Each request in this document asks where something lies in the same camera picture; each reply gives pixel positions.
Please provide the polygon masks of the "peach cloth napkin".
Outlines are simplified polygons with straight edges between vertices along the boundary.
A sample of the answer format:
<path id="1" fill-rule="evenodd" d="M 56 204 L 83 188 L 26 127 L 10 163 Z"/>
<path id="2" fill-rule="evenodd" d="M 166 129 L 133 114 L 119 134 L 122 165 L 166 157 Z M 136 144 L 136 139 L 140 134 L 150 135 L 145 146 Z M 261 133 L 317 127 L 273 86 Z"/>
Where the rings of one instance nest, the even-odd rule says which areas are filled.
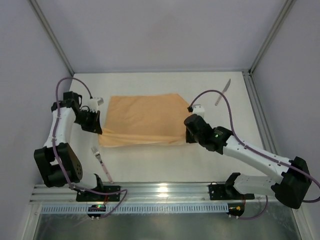
<path id="1" fill-rule="evenodd" d="M 190 116 L 188 106 L 177 93 L 112 96 L 98 137 L 99 145 L 107 148 L 184 145 L 184 120 Z"/>

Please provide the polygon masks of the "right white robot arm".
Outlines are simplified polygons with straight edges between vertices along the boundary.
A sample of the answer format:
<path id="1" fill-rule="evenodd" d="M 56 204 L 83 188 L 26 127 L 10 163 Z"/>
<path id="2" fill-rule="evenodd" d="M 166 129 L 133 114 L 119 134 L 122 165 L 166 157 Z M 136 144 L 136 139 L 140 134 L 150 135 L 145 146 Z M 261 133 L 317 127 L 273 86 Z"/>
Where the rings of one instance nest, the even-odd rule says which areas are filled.
<path id="1" fill-rule="evenodd" d="M 224 183 L 229 198 L 265 195 L 275 197 L 289 208 L 300 208 L 311 185 L 304 159 L 289 159 L 250 146 L 225 127 L 211 127 L 197 114 L 188 116 L 184 125 L 194 142 L 206 150 L 240 160 L 263 173 L 263 176 L 232 173 Z"/>

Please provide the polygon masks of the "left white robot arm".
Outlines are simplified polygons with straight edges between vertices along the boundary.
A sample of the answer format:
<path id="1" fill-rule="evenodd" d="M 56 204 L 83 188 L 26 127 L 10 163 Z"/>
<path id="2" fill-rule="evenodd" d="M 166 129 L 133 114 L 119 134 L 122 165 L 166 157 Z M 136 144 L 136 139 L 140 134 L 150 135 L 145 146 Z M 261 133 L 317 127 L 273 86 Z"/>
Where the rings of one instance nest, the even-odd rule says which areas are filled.
<path id="1" fill-rule="evenodd" d="M 51 106 L 52 125 L 42 148 L 34 151 L 34 160 L 48 188 L 69 185 L 76 191 L 103 191 L 103 183 L 96 173 L 86 173 L 73 151 L 70 140 L 72 127 L 78 124 L 85 132 L 100 135 L 99 106 L 104 100 L 90 97 L 82 106 L 82 96 L 73 91 L 65 92 L 62 100 Z"/>

